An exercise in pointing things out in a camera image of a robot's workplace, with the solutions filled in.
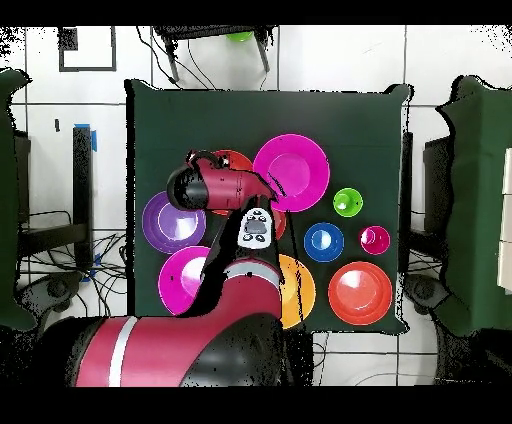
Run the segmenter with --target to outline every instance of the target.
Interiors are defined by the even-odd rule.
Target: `blue bowl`
[[[313,225],[304,236],[304,249],[317,262],[333,261],[340,256],[343,246],[343,233],[328,222]]]

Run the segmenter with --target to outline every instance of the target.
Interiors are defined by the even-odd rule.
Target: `magenta bowl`
[[[372,225],[361,231],[359,242],[366,253],[380,255],[388,250],[391,237],[384,227]]]

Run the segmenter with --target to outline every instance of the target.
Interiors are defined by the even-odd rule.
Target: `purple plate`
[[[156,250],[173,254],[198,244],[206,230],[204,211],[180,211],[169,203],[167,193],[154,196],[142,212],[142,231]]]

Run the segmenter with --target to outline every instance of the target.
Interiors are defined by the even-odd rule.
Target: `magenta plate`
[[[203,246],[185,247],[167,259],[160,270],[158,292],[171,314],[185,313],[194,302],[209,251]]]

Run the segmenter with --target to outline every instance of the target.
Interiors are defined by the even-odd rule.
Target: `white stripe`
[[[263,265],[257,262],[241,261],[235,262],[234,264],[228,266],[224,272],[227,274],[228,278],[238,277],[239,275],[247,275],[247,273],[250,272],[252,275],[264,278],[279,290],[279,275],[276,271],[270,268],[270,265]]]
[[[108,376],[109,387],[121,387],[121,370],[123,367],[124,351],[126,349],[130,333],[132,332],[133,327],[135,327],[137,320],[138,318],[136,317],[128,318],[124,323],[123,328],[121,328],[119,336],[117,336],[114,352],[112,353],[112,359],[110,360],[110,373]]]

